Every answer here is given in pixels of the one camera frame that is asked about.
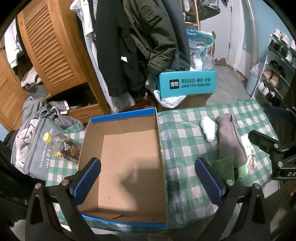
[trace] white sneaker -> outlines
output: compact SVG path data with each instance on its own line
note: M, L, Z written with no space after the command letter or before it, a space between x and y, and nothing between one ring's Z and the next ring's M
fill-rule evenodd
M292 62L293 62L293 58L292 58L292 54L291 52L288 50L288 54L287 54L287 57L285 58L285 61L287 63L289 63L290 65L292 65Z
M269 93L269 89L266 87L266 88L262 91L262 93L264 94L264 96L266 96L266 95Z
M277 28L277 29L275 30L275 32L273 33L273 36L275 36L278 40L280 40L280 39L281 39L281 36L282 36L282 33L281 33L281 31Z
M258 84L258 89L262 92L264 90L265 86L264 86L264 83L261 81L259 84Z
M293 69L296 69L296 58L293 58L292 68L293 68Z
M283 43L285 43L288 47L290 47L290 44L289 44L289 38L288 38L288 36L287 36L286 34L282 34L282 36L281 36L281 41L282 41Z
M295 41L292 40L290 48L293 49L296 52L296 46L295 46Z

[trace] wooden floor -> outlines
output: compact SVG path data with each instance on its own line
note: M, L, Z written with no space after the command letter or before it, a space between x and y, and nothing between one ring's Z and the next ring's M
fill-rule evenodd
M207 100L207 106L218 104L233 104L238 99L250 99L246 93L246 82L238 77L227 66L215 65L217 72L216 93Z

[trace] green knit cloth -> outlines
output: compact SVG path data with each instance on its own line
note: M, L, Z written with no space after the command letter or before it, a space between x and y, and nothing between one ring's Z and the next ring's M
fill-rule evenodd
M233 156L215 161L213 169L219 172L225 181L229 179L234 181Z

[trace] teal box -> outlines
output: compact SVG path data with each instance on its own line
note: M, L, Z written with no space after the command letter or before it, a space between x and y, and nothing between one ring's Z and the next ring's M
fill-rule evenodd
M216 71L177 71L159 75L161 98L216 92Z

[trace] person's hand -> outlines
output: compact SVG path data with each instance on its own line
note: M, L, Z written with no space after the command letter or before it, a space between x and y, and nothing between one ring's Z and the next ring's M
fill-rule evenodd
M293 194L296 192L296 181L289 181L288 192L290 196L293 196Z

